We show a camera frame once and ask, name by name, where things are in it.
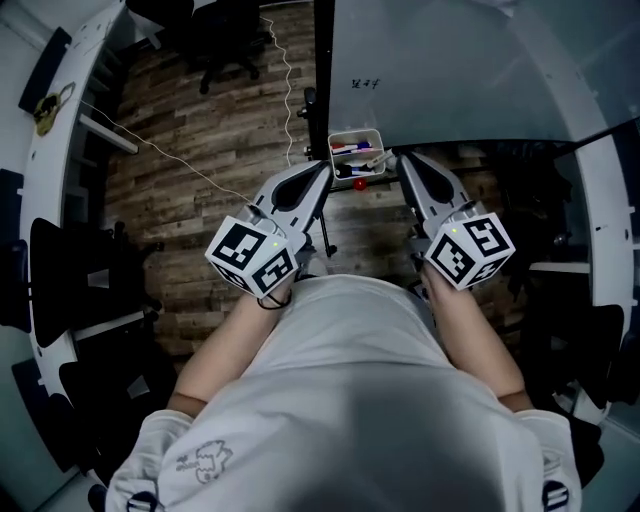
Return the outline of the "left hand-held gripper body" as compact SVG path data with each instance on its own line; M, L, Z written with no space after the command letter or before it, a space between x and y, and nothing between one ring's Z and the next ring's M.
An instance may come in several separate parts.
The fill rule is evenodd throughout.
M237 215L225 217L205 257L228 283L263 299L299 272L313 253L307 234L247 204Z

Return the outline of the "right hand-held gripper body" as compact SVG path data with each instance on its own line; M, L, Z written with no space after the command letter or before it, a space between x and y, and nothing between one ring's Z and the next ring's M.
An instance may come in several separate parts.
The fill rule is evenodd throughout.
M455 289L492 276L516 252L498 216L470 201L451 213L431 235L412 235L414 261L430 263Z

